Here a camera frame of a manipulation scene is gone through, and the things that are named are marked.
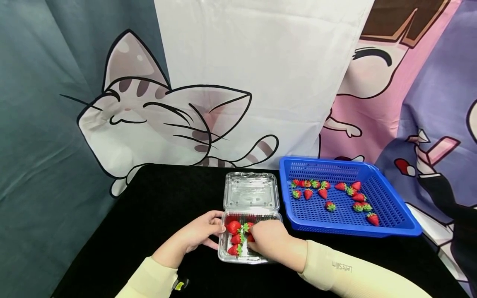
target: cat tail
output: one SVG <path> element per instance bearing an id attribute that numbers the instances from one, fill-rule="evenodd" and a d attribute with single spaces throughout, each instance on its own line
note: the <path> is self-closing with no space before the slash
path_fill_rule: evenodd
<path id="1" fill-rule="evenodd" d="M 278 138 L 272 134 L 261 137 L 242 158 L 228 161 L 214 156 L 206 157 L 201 166 L 244 168 L 268 160 L 278 149 Z"/>

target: white backdrop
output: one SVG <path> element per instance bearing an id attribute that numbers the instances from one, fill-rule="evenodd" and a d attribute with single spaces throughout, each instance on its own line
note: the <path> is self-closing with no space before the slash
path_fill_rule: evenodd
<path id="1" fill-rule="evenodd" d="M 156 0 L 167 65 L 123 32 L 103 94 L 78 117 L 112 195 L 149 163 L 276 169 L 284 155 L 316 157 L 372 4 Z"/>

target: plastic basket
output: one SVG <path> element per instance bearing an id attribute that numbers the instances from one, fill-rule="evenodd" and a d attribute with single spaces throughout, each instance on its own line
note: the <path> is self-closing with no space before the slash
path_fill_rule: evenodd
<path id="1" fill-rule="evenodd" d="M 332 185 L 328 199 L 321 198 L 316 190 L 309 200 L 293 198 L 293 179 L 328 181 Z M 360 192 L 367 196 L 372 212 L 379 216 L 380 226 L 368 223 L 366 212 L 353 211 L 354 201 L 346 192 L 334 188 L 336 183 L 350 185 L 355 181 L 361 182 Z M 369 237 L 422 233 L 404 201 L 372 164 L 286 156 L 280 160 L 280 183 L 287 217 L 295 230 Z M 325 209 L 326 201 L 335 203 L 334 212 Z"/>

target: tabletop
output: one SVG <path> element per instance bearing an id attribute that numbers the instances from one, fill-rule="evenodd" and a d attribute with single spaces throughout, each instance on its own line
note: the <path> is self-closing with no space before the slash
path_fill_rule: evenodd
<path id="1" fill-rule="evenodd" d="M 84 245 L 53 293 L 55 298 L 114 297 L 143 259 L 181 227 L 209 210 L 223 210 L 228 172 L 278 171 L 150 164 L 139 170 L 106 218 Z M 369 238 L 292 230 L 281 201 L 280 213 L 292 236 L 310 239 L 380 265 L 414 282 L 433 298 L 468 297 L 424 236 Z M 224 297 L 309 295 L 336 297 L 315 289 L 280 264 L 221 262 L 200 246 L 184 258 L 178 274 L 189 279 L 184 292 Z"/>

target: clear plastic container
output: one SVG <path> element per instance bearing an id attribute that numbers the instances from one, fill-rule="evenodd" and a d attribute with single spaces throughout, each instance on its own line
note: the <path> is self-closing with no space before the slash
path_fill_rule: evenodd
<path id="1" fill-rule="evenodd" d="M 227 226 L 237 220 L 242 225 L 247 222 L 256 224 L 262 220 L 278 219 L 283 222 L 278 210 L 280 200 L 277 178 L 268 173 L 228 173 L 225 176 L 224 215 L 222 224 Z M 218 240 L 218 258 L 228 263 L 263 264 L 270 260 L 247 248 L 242 243 L 240 256 L 232 256 L 227 251 L 232 244 L 232 234 L 228 231 Z"/>

